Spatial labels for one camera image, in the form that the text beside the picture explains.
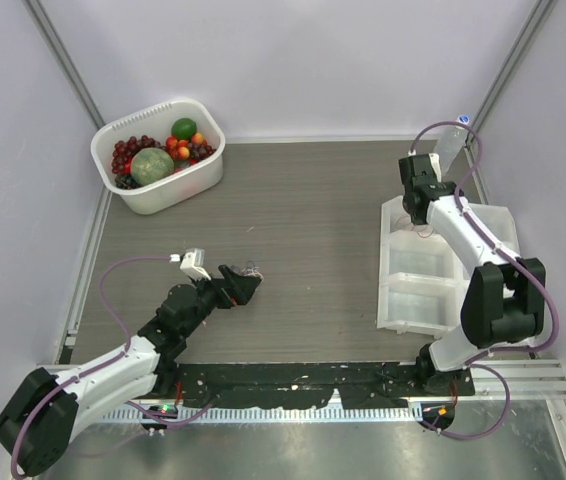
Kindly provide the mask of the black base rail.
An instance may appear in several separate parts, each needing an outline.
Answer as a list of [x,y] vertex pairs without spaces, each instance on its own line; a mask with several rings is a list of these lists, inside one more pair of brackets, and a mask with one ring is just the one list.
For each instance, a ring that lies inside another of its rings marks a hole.
[[265,410],[322,409],[334,394],[346,410],[475,394],[468,371],[426,376],[416,365],[400,362],[182,364],[175,387],[186,407]]

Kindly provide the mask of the red yellow cherry cluster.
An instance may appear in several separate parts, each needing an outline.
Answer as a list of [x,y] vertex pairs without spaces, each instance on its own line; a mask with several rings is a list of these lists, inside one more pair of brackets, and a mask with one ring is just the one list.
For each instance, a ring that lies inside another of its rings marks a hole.
[[190,139],[170,136],[166,139],[164,150],[173,160],[176,171],[194,166],[216,152],[201,133],[195,133]]

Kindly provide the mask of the white plastic fruit basket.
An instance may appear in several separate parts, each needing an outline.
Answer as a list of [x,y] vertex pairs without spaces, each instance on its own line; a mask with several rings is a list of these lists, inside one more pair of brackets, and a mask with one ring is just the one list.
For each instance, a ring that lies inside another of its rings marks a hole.
[[[111,171],[115,143],[142,134],[164,140],[180,118],[192,119],[215,152],[149,186],[132,190],[118,188]],[[131,211],[151,215],[216,185],[223,175],[225,146],[225,135],[207,108],[196,100],[183,98],[159,103],[106,124],[92,138],[90,152],[105,187],[121,197]]]

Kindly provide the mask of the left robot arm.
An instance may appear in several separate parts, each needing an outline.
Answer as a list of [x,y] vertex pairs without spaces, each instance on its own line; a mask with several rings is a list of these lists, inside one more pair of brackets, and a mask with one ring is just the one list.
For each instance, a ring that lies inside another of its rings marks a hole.
[[263,281],[255,268],[219,266],[219,277],[178,263],[188,277],[172,287],[154,316],[117,348],[74,368],[29,372],[0,413],[0,444],[14,479],[50,469],[70,443],[113,408],[139,396],[168,397],[176,385],[176,359],[187,340],[216,309],[245,306]]

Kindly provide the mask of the clear water bottle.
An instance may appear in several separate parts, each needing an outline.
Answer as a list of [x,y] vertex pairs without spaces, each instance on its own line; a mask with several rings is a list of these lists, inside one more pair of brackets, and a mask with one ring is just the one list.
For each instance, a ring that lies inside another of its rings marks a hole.
[[438,155],[441,174],[445,175],[456,157],[464,148],[468,131],[461,127],[470,124],[470,117],[461,115],[455,120],[454,125],[445,125],[441,137],[434,146],[433,152]]

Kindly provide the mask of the white compartment tray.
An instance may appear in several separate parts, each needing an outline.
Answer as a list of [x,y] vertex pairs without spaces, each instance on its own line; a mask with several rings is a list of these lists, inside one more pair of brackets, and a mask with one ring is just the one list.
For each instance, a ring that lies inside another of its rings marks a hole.
[[376,325],[436,339],[460,325],[473,270],[503,265],[497,248],[520,256],[514,219],[505,207],[443,197],[415,225],[398,196],[382,205]]

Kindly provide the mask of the red grape bunch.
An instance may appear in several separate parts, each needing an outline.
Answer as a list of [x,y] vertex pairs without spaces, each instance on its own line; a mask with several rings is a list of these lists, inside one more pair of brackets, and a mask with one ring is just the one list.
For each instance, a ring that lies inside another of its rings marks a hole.
[[147,135],[141,137],[129,137],[127,140],[118,141],[112,151],[110,163],[114,175],[128,175],[131,172],[133,157],[141,150],[147,148],[163,149],[160,142]]

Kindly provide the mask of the green melon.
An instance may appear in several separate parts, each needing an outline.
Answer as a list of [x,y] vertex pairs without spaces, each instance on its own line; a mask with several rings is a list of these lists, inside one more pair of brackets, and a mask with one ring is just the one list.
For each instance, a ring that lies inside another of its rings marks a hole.
[[174,170],[174,161],[168,153],[159,148],[145,148],[133,157],[130,174],[144,187],[172,175]]

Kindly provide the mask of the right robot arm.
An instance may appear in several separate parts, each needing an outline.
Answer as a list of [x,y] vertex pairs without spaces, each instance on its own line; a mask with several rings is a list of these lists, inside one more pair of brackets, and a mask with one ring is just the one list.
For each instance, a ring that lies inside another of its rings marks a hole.
[[546,270],[505,246],[474,213],[461,189],[444,181],[436,154],[398,161],[402,205],[412,222],[440,234],[470,274],[460,308],[460,325],[425,345],[416,358],[414,380],[435,395],[458,372],[497,350],[515,351],[540,336],[545,324]]

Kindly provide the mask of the green lime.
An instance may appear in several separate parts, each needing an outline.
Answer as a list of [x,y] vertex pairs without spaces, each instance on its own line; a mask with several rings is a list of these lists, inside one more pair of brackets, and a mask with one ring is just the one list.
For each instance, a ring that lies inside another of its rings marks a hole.
[[197,132],[197,123],[188,117],[179,118],[171,127],[171,135],[177,140],[189,141]]

